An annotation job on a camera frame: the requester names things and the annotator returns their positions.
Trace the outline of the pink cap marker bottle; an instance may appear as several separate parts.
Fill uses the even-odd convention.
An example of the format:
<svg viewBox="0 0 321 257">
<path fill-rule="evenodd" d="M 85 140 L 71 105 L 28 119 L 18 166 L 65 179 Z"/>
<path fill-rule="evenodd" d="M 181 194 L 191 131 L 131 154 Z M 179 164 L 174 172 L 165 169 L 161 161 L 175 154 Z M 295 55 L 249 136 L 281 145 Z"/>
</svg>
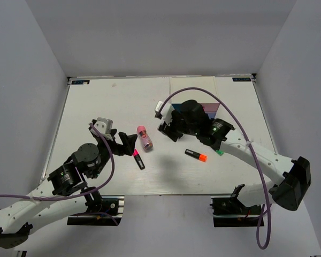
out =
<svg viewBox="0 0 321 257">
<path fill-rule="evenodd" d="M 151 138 L 149 137 L 147 130 L 144 126 L 138 126 L 137 127 L 137 133 L 141 139 L 142 145 L 143 145 L 143 149 L 146 152 L 149 152 L 153 149 L 153 143 Z"/>
</svg>

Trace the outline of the pink drawer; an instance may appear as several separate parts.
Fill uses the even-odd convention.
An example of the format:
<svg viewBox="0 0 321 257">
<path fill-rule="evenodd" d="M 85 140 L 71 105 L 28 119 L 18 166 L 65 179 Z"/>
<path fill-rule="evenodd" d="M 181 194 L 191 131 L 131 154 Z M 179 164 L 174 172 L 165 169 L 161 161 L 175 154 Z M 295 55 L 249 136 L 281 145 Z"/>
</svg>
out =
<svg viewBox="0 0 321 257">
<path fill-rule="evenodd" d="M 201 105 L 205 112 L 217 112 L 220 103 L 202 103 Z"/>
</svg>

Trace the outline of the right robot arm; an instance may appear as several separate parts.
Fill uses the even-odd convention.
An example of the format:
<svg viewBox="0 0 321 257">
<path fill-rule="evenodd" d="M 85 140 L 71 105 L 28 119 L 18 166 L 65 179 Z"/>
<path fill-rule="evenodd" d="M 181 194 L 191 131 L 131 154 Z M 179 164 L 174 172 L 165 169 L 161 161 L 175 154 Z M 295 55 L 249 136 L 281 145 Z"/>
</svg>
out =
<svg viewBox="0 0 321 257">
<path fill-rule="evenodd" d="M 211 118 L 195 100 L 187 100 L 177 109 L 159 101 L 155 116 L 162 123 L 158 130 L 176 142 L 183 135 L 192 135 L 217 151 L 230 154 L 255 169 L 261 169 L 270 179 L 269 201 L 289 211 L 296 211 L 311 185 L 310 162 L 300 156 L 294 160 L 250 142 L 232 124 Z"/>
</svg>

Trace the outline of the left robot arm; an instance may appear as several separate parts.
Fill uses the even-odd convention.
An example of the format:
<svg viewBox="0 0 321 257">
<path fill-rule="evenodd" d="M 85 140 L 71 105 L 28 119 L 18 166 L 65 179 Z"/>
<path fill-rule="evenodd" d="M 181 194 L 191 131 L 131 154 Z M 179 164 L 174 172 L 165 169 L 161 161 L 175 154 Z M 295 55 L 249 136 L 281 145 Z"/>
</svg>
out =
<svg viewBox="0 0 321 257">
<path fill-rule="evenodd" d="M 109 208 L 99 192 L 102 186 L 89 187 L 86 179 L 98 178 L 108 162 L 114 165 L 115 155 L 133 155 L 137 135 L 119 132 L 121 143 L 116 143 L 115 129 L 91 125 L 90 132 L 97 143 L 81 145 L 29 195 L 0 209 L 0 248 L 14 248 L 33 232 L 65 217 L 97 215 Z"/>
</svg>

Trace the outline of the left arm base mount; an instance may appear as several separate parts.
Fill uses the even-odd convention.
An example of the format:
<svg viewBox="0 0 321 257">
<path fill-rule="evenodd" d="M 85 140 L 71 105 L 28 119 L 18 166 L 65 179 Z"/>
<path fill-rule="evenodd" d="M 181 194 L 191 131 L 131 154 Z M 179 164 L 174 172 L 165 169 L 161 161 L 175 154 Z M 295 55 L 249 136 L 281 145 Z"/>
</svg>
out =
<svg viewBox="0 0 321 257">
<path fill-rule="evenodd" d="M 124 196 L 101 196 L 101 202 L 90 206 L 83 215 L 69 216 L 67 225 L 118 226 L 124 212 Z"/>
</svg>

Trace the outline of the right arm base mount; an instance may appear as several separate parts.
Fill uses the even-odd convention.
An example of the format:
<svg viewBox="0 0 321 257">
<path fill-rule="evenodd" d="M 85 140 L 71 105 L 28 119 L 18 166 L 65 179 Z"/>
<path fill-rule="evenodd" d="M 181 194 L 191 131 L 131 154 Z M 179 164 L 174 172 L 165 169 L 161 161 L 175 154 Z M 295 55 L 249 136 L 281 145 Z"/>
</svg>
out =
<svg viewBox="0 0 321 257">
<path fill-rule="evenodd" d="M 257 227 L 262 212 L 261 205 L 246 207 L 238 199 L 230 197 L 212 197 L 210 206 L 215 228 Z"/>
</svg>

